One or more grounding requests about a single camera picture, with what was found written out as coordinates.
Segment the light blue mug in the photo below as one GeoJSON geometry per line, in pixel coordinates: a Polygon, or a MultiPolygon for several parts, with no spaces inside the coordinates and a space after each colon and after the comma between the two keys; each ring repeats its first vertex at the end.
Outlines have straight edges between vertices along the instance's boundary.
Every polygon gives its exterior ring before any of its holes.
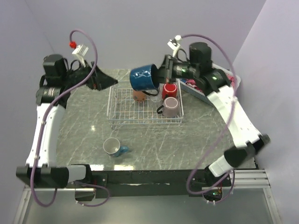
{"type": "Polygon", "coordinates": [[[112,157],[118,157],[123,153],[129,151],[126,146],[121,146],[120,141],[117,138],[108,138],[103,143],[103,150],[112,157]]]}

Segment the salmon pink mug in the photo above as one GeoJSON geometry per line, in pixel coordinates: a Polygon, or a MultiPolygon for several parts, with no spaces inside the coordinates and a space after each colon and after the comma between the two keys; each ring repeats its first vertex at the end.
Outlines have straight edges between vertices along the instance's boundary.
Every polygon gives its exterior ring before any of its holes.
{"type": "Polygon", "coordinates": [[[137,102],[143,102],[146,99],[146,94],[142,91],[133,90],[133,100],[137,102]]]}

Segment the mauve purple mug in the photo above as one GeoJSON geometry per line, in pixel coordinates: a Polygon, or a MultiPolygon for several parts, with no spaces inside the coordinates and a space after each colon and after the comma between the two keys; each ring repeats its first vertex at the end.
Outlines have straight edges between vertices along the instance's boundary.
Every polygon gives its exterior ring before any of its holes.
{"type": "Polygon", "coordinates": [[[162,114],[166,118],[174,118],[179,111],[179,102],[174,97],[167,97],[163,104],[157,108],[157,114],[162,114]]]}

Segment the small clear glass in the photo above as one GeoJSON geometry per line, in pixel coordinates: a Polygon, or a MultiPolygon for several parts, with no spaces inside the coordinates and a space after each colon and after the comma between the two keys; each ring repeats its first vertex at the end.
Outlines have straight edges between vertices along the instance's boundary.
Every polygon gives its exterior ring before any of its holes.
{"type": "Polygon", "coordinates": [[[150,96],[149,99],[150,99],[150,101],[151,101],[152,103],[154,103],[154,104],[159,103],[159,102],[162,100],[160,94],[158,94],[158,95],[156,95],[156,96],[150,96]]]}

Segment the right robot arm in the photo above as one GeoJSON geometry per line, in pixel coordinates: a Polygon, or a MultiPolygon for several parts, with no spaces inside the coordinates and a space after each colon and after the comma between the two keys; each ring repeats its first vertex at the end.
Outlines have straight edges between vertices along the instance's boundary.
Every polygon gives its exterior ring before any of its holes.
{"type": "Polygon", "coordinates": [[[166,55],[154,78],[160,83],[174,82],[176,79],[192,79],[208,100],[215,106],[233,138],[234,146],[205,168],[205,182],[215,186],[228,171],[238,168],[257,155],[269,142],[266,134],[261,134],[252,124],[235,96],[234,87],[224,70],[214,66],[212,50],[204,42],[189,45],[189,58],[177,58],[180,44],[170,40],[168,46],[172,55],[166,55]]]}

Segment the dark blue mug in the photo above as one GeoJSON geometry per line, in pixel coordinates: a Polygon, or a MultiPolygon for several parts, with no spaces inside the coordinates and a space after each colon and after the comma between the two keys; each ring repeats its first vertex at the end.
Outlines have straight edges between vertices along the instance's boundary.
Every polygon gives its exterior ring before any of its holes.
{"type": "Polygon", "coordinates": [[[154,64],[132,69],[129,80],[133,90],[141,91],[148,96],[157,96],[159,94],[159,82],[153,80],[156,71],[157,67],[154,64]]]}

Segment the red mug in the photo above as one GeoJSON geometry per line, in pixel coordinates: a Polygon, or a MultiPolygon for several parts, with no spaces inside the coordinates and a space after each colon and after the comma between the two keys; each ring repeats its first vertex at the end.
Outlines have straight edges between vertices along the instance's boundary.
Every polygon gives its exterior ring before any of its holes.
{"type": "Polygon", "coordinates": [[[164,84],[162,89],[162,99],[167,97],[177,97],[178,87],[176,84],[164,84]]]}

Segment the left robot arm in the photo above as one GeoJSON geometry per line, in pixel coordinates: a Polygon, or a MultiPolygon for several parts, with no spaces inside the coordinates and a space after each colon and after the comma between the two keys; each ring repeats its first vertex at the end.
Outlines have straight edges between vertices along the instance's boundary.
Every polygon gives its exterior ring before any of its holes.
{"type": "Polygon", "coordinates": [[[117,84],[118,80],[102,72],[94,62],[80,64],[73,70],[60,54],[46,56],[43,68],[45,74],[41,77],[36,92],[37,121],[34,140],[25,166],[16,169],[16,177],[34,188],[62,189],[76,181],[87,188],[93,183],[90,165],[56,165],[60,123],[71,95],[70,92],[64,92],[83,80],[86,81],[84,85],[98,91],[117,84]]]}

